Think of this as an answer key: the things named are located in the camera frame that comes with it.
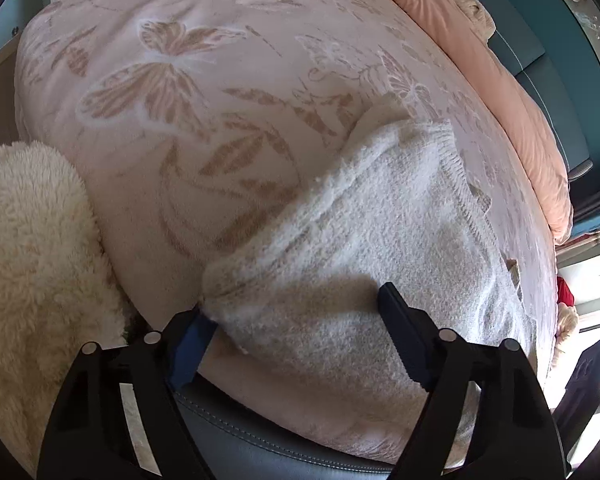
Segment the cream sweater with black hearts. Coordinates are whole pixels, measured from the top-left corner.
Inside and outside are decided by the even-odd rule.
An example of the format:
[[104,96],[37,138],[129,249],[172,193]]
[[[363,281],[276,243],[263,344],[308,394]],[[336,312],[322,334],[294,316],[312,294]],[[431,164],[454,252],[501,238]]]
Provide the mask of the cream sweater with black hearts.
[[204,312],[276,375],[343,400],[416,391],[376,307],[392,283],[440,327],[535,352],[488,218],[446,120],[414,118],[392,93],[339,158],[248,243],[208,266]]

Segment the cream knotted blanket on sill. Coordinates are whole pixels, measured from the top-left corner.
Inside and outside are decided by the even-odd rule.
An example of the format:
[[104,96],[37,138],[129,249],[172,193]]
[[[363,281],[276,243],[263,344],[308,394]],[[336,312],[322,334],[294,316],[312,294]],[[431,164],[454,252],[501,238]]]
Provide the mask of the cream knotted blanket on sill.
[[558,363],[571,347],[571,338],[578,332],[579,315],[575,307],[569,307],[563,302],[558,304],[557,327],[555,334],[552,367]]

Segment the red cushion on sill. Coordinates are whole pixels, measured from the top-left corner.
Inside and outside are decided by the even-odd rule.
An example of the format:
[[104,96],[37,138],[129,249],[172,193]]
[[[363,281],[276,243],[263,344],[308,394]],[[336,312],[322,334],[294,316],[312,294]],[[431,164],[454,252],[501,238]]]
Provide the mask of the red cushion on sill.
[[557,302],[570,308],[573,308],[576,304],[567,282],[560,275],[557,277]]

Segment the white fleece sleeve left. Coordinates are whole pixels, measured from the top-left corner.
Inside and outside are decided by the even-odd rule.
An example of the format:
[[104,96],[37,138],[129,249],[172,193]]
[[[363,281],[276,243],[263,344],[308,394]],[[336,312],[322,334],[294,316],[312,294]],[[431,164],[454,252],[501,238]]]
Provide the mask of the white fleece sleeve left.
[[40,142],[0,146],[0,438],[29,474],[74,357],[121,346],[124,308],[70,162]]

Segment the teal upholstered headboard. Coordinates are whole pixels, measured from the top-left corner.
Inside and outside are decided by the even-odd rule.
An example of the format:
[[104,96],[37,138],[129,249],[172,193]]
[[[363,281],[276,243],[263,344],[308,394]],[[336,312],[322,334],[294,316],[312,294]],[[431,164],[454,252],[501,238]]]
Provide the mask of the teal upholstered headboard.
[[484,5],[495,23],[488,45],[535,100],[552,128],[570,182],[593,167],[576,109],[557,68],[521,15],[506,1]]

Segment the pink butterfly pattern bedspread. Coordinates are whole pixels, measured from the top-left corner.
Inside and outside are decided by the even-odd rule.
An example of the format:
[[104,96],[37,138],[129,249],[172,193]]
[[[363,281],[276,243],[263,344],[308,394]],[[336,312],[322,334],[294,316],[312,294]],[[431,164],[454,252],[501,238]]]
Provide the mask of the pink butterfly pattern bedspread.
[[15,88],[20,136],[76,166],[152,325],[326,167],[373,99],[449,119],[550,370],[553,233],[498,120],[392,0],[57,0],[23,32]]

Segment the cream knit garment on pillow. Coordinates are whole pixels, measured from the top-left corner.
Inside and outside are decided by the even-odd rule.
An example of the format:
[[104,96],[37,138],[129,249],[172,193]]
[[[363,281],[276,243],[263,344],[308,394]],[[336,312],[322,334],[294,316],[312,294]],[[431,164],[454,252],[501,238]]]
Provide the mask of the cream knit garment on pillow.
[[470,21],[480,40],[487,44],[496,32],[494,19],[479,0],[452,0]]

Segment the peach folded duvet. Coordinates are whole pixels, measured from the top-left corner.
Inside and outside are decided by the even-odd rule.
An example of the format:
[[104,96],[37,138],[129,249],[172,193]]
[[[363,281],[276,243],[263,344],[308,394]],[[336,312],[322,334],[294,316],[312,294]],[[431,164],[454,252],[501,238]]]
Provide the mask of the peach folded duvet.
[[434,40],[478,93],[513,145],[557,245],[572,229],[568,174],[535,100],[484,44],[452,0],[392,0]]

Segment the dark leather bed frame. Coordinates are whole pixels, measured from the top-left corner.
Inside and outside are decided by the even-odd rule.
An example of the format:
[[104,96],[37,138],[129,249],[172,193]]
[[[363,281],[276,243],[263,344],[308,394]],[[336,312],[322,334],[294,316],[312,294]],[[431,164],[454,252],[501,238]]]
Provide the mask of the dark leather bed frame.
[[200,375],[174,400],[218,479],[385,479],[392,469],[306,440],[245,408]]

